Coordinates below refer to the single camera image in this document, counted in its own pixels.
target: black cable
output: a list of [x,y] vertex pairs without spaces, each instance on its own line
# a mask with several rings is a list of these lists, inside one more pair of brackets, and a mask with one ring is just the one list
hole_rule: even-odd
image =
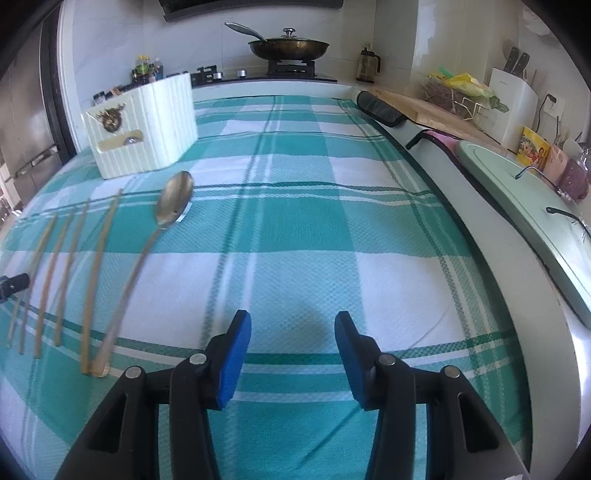
[[552,102],[552,103],[556,103],[557,102],[556,97],[554,95],[550,95],[549,93],[546,93],[546,96],[544,97],[544,101],[540,105],[540,110],[538,110],[538,126],[535,127],[535,132],[536,133],[540,129],[540,121],[541,121],[541,117],[542,117],[542,108],[544,108],[544,104],[546,103],[546,100],[548,98],[550,99],[550,102]]

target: gas stove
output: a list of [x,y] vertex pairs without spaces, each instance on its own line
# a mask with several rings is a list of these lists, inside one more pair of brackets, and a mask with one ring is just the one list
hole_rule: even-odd
[[222,72],[217,70],[217,65],[199,67],[191,74],[191,86],[193,88],[216,83],[245,82],[248,80],[306,80],[308,82],[337,83],[336,79],[316,74],[313,61],[299,62],[294,60],[274,61],[270,60],[267,73],[257,72],[249,75],[246,70],[238,70],[236,76],[224,77]]

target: plastic bag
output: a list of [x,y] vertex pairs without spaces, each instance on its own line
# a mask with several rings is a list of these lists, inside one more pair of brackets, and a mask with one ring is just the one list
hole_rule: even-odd
[[471,97],[491,98],[494,95],[490,88],[484,85],[484,83],[480,83],[469,73],[456,75],[446,80],[445,85]]

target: dish rack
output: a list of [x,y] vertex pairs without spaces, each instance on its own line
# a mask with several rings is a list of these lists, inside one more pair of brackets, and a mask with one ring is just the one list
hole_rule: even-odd
[[478,118],[489,107],[468,95],[444,85],[439,79],[429,78],[425,85],[427,101],[451,112],[466,122],[478,126]]

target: wooden cutting board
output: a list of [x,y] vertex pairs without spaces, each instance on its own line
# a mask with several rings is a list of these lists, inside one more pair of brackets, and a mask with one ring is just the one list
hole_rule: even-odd
[[392,105],[396,110],[405,115],[410,121],[441,132],[469,140],[492,150],[499,155],[506,156],[508,150],[478,130],[474,125],[462,120],[457,115],[439,108],[437,105],[412,98],[399,93],[390,92],[379,86],[369,89],[380,100]]

